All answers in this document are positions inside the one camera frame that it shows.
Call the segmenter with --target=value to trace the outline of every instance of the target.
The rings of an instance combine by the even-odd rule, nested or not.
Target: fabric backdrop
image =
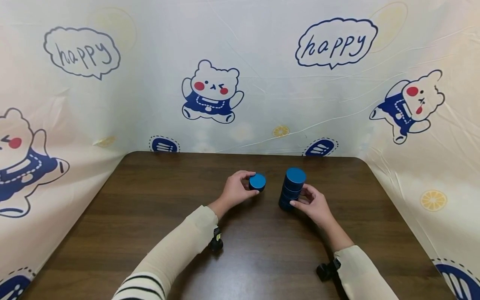
[[[141,150],[359,157],[457,297],[480,299],[479,13],[458,0],[0,0],[0,298],[22,293]]]

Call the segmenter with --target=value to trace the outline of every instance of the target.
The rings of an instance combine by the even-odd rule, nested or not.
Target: blue cylinder
[[[289,168],[285,174],[283,185],[291,191],[301,191],[307,175],[299,168]]]
[[[248,187],[250,190],[257,190],[261,192],[264,190],[266,183],[267,179],[265,176],[259,173],[256,173],[248,179]]]
[[[282,187],[282,194],[291,200],[297,200],[300,197],[300,192],[301,189],[299,191],[291,191],[285,185]]]
[[[290,201],[290,199],[282,197],[282,195],[280,195],[280,199],[278,200],[278,206],[280,206],[283,211],[291,212],[294,207],[290,205]]]

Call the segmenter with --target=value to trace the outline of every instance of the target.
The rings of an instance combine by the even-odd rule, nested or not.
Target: dark brown tabletop
[[[244,169],[266,175],[256,199],[221,221],[224,249],[205,250],[177,278],[169,300],[346,299],[315,274],[328,252],[314,226],[285,213],[285,171],[302,168],[340,225],[400,300],[454,299],[369,167],[357,158],[134,152],[115,169],[23,300],[108,300],[143,257]]]

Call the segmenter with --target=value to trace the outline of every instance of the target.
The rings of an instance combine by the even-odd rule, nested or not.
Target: sleeve
[[[398,300],[370,258],[358,246],[337,251],[338,276],[350,300]]]
[[[178,274],[212,240],[217,223],[209,207],[197,208],[147,254],[112,300],[165,300]]]

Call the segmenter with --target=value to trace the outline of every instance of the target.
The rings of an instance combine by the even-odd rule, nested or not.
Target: backdrop
[[[0,0],[0,298],[131,151],[356,156],[480,299],[480,4]]]

